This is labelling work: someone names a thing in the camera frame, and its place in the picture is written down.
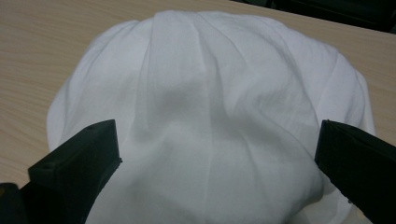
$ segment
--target table surface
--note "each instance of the table surface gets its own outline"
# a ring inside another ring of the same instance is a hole
[[[168,9],[271,17],[337,47],[368,82],[377,135],[396,145],[396,35],[226,0],[0,0],[0,182],[23,186],[48,153],[48,108],[91,40]]]

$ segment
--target wooden table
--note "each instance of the wooden table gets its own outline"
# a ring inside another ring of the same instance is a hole
[[[396,145],[396,35],[226,0],[0,0],[0,182],[23,186],[48,153],[48,108],[90,41],[167,9],[271,17],[339,48],[369,84],[377,135]]]

